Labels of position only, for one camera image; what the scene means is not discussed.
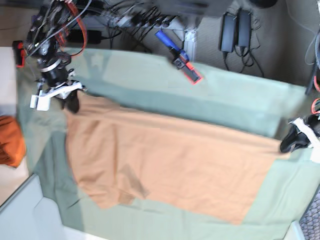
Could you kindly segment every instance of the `power adapter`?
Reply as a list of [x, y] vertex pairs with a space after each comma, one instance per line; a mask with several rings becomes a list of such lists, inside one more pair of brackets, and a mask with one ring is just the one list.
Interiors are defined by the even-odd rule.
[[238, 37], [236, 45], [240, 48], [250, 49], [251, 42], [251, 12], [239, 9], [237, 13]]
[[221, 29], [218, 49], [224, 53], [232, 53], [235, 46], [237, 18], [230, 13], [225, 13], [221, 20]]
[[[72, 29], [70, 31], [70, 34], [68, 35], [68, 37], [66, 39], [70, 43], [80, 44], [80, 43], [84, 42], [83, 33], [79, 29]], [[97, 45], [97, 44], [100, 44], [101, 41], [105, 40], [105, 39], [110, 39], [110, 37], [102, 36], [102, 32], [101, 31], [97, 31], [97, 30], [88, 30], [87, 31], [87, 44], [95, 44], [95, 45]]]

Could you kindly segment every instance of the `cable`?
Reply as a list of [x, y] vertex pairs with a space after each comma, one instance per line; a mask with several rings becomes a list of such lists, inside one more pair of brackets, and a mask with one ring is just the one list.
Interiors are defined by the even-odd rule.
[[245, 57], [245, 56], [247, 56], [248, 55], [248, 53], [249, 53], [249, 50], [247, 50], [246, 51], [246, 53], [238, 53], [238, 50], [237, 50], [237, 48], [236, 48], [236, 46], [234, 46], [234, 52], [235, 52], [235, 54], [238, 56], [238, 57]]
[[317, 76], [314, 76], [314, 78], [313, 78], [313, 85], [314, 85], [315, 89], [317, 90], [317, 92], [320, 93], [320, 87], [317, 82]]
[[142, 36], [143, 32], [141, 33], [141, 36], [137, 39], [137, 43], [130, 49], [130, 51], [133, 51], [136, 49], [136, 47], [139, 45], [139, 43], [142, 43], [142, 40], [147, 36], [147, 34], [154, 28], [155, 24], [150, 27], [150, 29]]
[[145, 46], [142, 42], [140, 42], [139, 40], [137, 40], [133, 35], [131, 35], [130, 32], [128, 32], [125, 28], [123, 28], [121, 31], [125, 32], [126, 34], [128, 34], [133, 40], [135, 40], [137, 42], [138, 45], [140, 45], [141, 47], [143, 47], [145, 50], [147, 50], [149, 53], [152, 53], [151, 49], [148, 48], [147, 46]]
[[[108, 30], [108, 35], [109, 35], [109, 37], [111, 36], [111, 32], [110, 32], [110, 27], [109, 26], [107, 26], [107, 30]], [[110, 42], [110, 49], [112, 49], [112, 38], [109, 38], [109, 42]]]
[[285, 2], [286, 2], [286, 9], [287, 9], [288, 15], [289, 15], [289, 17], [292, 19], [292, 21], [294, 21], [297, 25], [299, 25], [299, 26], [302, 27], [303, 29], [308, 30], [309, 32], [313, 33], [313, 35], [314, 35], [314, 38], [313, 38], [312, 41], [310, 42], [310, 45], [309, 45], [309, 47], [307, 48], [307, 50], [306, 50], [306, 52], [305, 52], [305, 55], [304, 55], [304, 63], [307, 64], [307, 65], [313, 65], [313, 64], [315, 64], [314, 62], [307, 62], [307, 55], [308, 55], [308, 52], [309, 52], [311, 46], [313, 45], [313, 42], [315, 41], [315, 39], [316, 39], [316, 37], [317, 37], [317, 32], [313, 31], [311, 28], [306, 27], [306, 26], [302, 25], [300, 22], [298, 22], [298, 21], [292, 16], [292, 14], [291, 14], [291, 12], [290, 12], [288, 0], [285, 0]]
[[128, 12], [130, 12], [134, 7], [138, 6], [138, 5], [143, 5], [143, 4], [146, 4], [146, 2], [138, 2], [138, 3], [135, 3], [133, 5], [131, 5], [131, 7], [129, 7], [125, 12], [121, 13], [121, 15], [125, 15], [127, 14]]
[[28, 67], [30, 68], [32, 75], [34, 76], [35, 80], [37, 81], [37, 76], [34, 72], [34, 68], [31, 66], [31, 64], [28, 62], [28, 60], [25, 60], [25, 63], [28, 65]]
[[132, 2], [132, 1], [129, 1], [129, 0], [123, 0], [123, 1], [117, 2], [116, 4], [112, 5], [112, 7], [110, 7], [110, 9], [109, 9], [109, 10], [112, 10], [114, 7], [116, 7], [116, 6], [120, 5], [120, 4], [124, 3], [124, 2]]
[[[78, 14], [78, 9], [77, 9], [76, 5], [73, 2], [66, 3], [66, 5], [68, 6], [68, 8], [72, 12], [72, 14], [76, 17], [77, 14]], [[78, 23], [78, 25], [79, 25], [79, 27], [81, 28], [81, 31], [82, 31], [83, 45], [82, 45], [81, 50], [79, 52], [75, 53], [75, 54], [71, 54], [71, 57], [74, 57], [74, 56], [77, 56], [77, 55], [81, 54], [85, 50], [85, 48], [87, 46], [87, 43], [88, 43], [88, 36], [87, 36], [87, 30], [86, 30], [85, 24], [83, 23], [81, 18], [77, 18], [76, 21], [77, 21], [77, 23]]]
[[61, 27], [59, 30], [55, 31], [54, 33], [52, 33], [50, 36], [48, 36], [46, 39], [42, 40], [37, 47], [29, 54], [26, 56], [32, 56], [36, 51], [38, 51], [38, 49], [45, 44], [50, 38], [54, 37], [56, 34], [60, 33], [64, 28], [68, 27], [70, 24], [72, 24], [74, 21], [76, 21], [89, 7], [89, 5], [91, 4], [92, 0], [88, 0], [87, 5], [85, 6], [85, 8], [76, 16], [74, 17], [71, 21], [69, 21], [64, 27]]
[[320, 100], [320, 98], [316, 98], [316, 99], [313, 101], [312, 105], [311, 105], [311, 113], [314, 114], [314, 115], [320, 114], [320, 110], [316, 111], [316, 105], [317, 105], [317, 103], [318, 103], [319, 100]]
[[[76, 8], [77, 8], [77, 9], [84, 9], [85, 6], [77, 5]], [[104, 10], [102, 10], [102, 9], [100, 9], [100, 8], [97, 8], [97, 7], [92, 7], [92, 6], [89, 6], [89, 7], [87, 8], [87, 10], [88, 10], [88, 12], [91, 11], [91, 12], [95, 12], [95, 13], [100, 14], [100, 15], [104, 12]]]
[[8, 27], [8, 28], [0, 28], [0, 31], [19, 29], [19, 28], [22, 28], [22, 27], [28, 26], [28, 25], [30, 25], [30, 23], [23, 24], [23, 25], [20, 25], [20, 26], [13, 26], [13, 27]]
[[314, 42], [314, 51], [315, 51], [315, 62], [318, 68], [320, 69], [320, 53], [319, 53], [319, 45], [320, 44], [320, 30], [315, 37]]
[[38, 29], [36, 30], [35, 36], [34, 36], [33, 41], [32, 41], [32, 45], [35, 43], [35, 40], [37, 39], [38, 34], [39, 34], [41, 28], [45, 25], [45, 23], [46, 23], [46, 21], [47, 21], [49, 12], [50, 12], [50, 10], [51, 10], [51, 7], [52, 7], [52, 4], [54, 3], [54, 1], [55, 1], [55, 0], [51, 0], [50, 5], [49, 5], [48, 9], [46, 10], [45, 15], [44, 15], [44, 18], [43, 18], [43, 20], [42, 20], [42, 23], [41, 23], [40, 27], [38, 27]]
[[110, 4], [110, 2], [108, 0], [102, 0], [104, 3], [106, 3], [109, 7], [112, 7], [112, 5]]
[[249, 51], [249, 55], [250, 55], [250, 57], [252, 58], [252, 60], [256, 63], [256, 65], [258, 66], [258, 68], [259, 68], [259, 70], [260, 70], [260, 72], [261, 72], [261, 76], [264, 78], [264, 77], [265, 77], [265, 73], [264, 73], [264, 71], [262, 70], [262, 68], [261, 68], [260, 64], [258, 63], [258, 61], [256, 60], [255, 56], [252, 54], [252, 51], [251, 51], [251, 50]]
[[115, 37], [119, 36], [120, 34], [122, 34], [122, 32], [121, 32], [121, 31], [120, 31], [120, 32], [118, 32], [118, 33], [116, 33], [115, 35], [112, 35], [112, 36], [108, 36], [108, 37], [103, 36], [101, 39], [102, 39], [102, 40], [106, 40], [106, 39], [114, 39]]
[[241, 61], [242, 61], [242, 64], [243, 64], [243, 69], [242, 69], [242, 71], [244, 70], [244, 68], [245, 67], [252, 67], [254, 64], [255, 64], [255, 62], [254, 62], [254, 60], [252, 59], [252, 57], [250, 56], [250, 51], [248, 51], [248, 54], [249, 54], [249, 57], [247, 58], [247, 60], [245, 61], [245, 55], [243, 55], [243, 56], [241, 56]]
[[254, 11], [252, 10], [252, 8], [250, 8], [250, 14], [251, 14], [251, 18], [252, 18], [252, 25], [255, 26], [252, 31], [257, 31], [258, 29], [261, 28], [261, 23], [260, 23], [260, 19], [254, 14]]
[[230, 71], [230, 69], [229, 69], [229, 67], [228, 67], [228, 64], [227, 64], [228, 52], [224, 51], [224, 52], [222, 53], [222, 55], [223, 55], [223, 63], [224, 63], [224, 66], [225, 66], [225, 68], [226, 68], [228, 71]]

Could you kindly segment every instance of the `black power brick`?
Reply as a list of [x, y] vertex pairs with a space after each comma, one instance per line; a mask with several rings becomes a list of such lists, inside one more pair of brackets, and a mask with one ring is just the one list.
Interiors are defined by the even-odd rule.
[[241, 48], [250, 49], [251, 42], [251, 12], [239, 9], [237, 13], [238, 39], [236, 45]]
[[234, 15], [225, 13], [221, 20], [221, 32], [218, 49], [225, 53], [232, 53], [235, 46], [237, 18]]

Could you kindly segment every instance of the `red cable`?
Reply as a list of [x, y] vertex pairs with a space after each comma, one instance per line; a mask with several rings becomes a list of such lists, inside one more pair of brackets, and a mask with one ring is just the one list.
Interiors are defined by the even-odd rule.
[[317, 76], [314, 76], [314, 78], [313, 78], [313, 85], [314, 85], [315, 89], [320, 93], [320, 87], [317, 83]]
[[312, 114], [320, 114], [320, 110], [316, 111], [316, 105], [317, 102], [320, 100], [320, 98], [317, 98], [316, 100], [313, 101], [312, 105], [311, 105], [311, 113]]
[[[76, 5], [73, 2], [66, 3], [66, 5], [69, 7], [69, 9], [72, 12], [73, 16], [77, 16], [79, 14], [78, 9], [77, 9]], [[84, 25], [81, 17], [78, 17], [76, 19], [76, 21], [77, 21], [77, 23], [78, 23], [78, 25], [79, 25], [79, 27], [81, 28], [81, 31], [82, 31], [83, 45], [82, 45], [81, 50], [78, 53], [75, 53], [75, 54], [71, 55], [72, 57], [81, 54], [85, 50], [85, 48], [87, 46], [87, 30], [86, 30], [86, 26]]]

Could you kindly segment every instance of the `floor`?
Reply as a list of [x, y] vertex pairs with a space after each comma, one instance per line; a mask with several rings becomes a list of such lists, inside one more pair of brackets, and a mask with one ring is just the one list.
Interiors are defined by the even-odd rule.
[[[16, 73], [10, 47], [0, 47], [0, 116], [16, 115]], [[28, 178], [26, 159], [18, 168], [0, 164], [0, 205]]]
[[[248, 0], [234, 0], [228, 11], [235, 13], [240, 7], [251, 10], [256, 25], [261, 25], [253, 32], [251, 45], [252, 47], [257, 47], [259, 43], [261, 45], [253, 53], [266, 78], [305, 86], [309, 82], [312, 69], [311, 65], [305, 63], [305, 54], [310, 46], [306, 61], [312, 63], [314, 58], [312, 41], [319, 29], [320, 15], [316, 0], [287, 0], [287, 2], [294, 19], [313, 32], [301, 27], [289, 17], [286, 0], [278, 0], [275, 6], [267, 9], [256, 8]], [[37, 10], [0, 7], [0, 47], [10, 46], [13, 40], [25, 39], [31, 16], [34, 14], [37, 14]], [[220, 24], [220, 18], [205, 17], [202, 20], [198, 29], [195, 60], [224, 69], [223, 56], [218, 51]], [[167, 49], [161, 47], [154, 36], [155, 32], [156, 30], [151, 31], [144, 43], [153, 50], [154, 54], [169, 57]], [[131, 44], [130, 38], [124, 35], [118, 36], [113, 41], [116, 49], [129, 50]], [[90, 47], [109, 48], [109, 41], [104, 40], [100, 45]], [[239, 72], [242, 68], [241, 58], [235, 53], [228, 55], [227, 63], [234, 72]], [[261, 75], [256, 65], [246, 68], [243, 73]]]

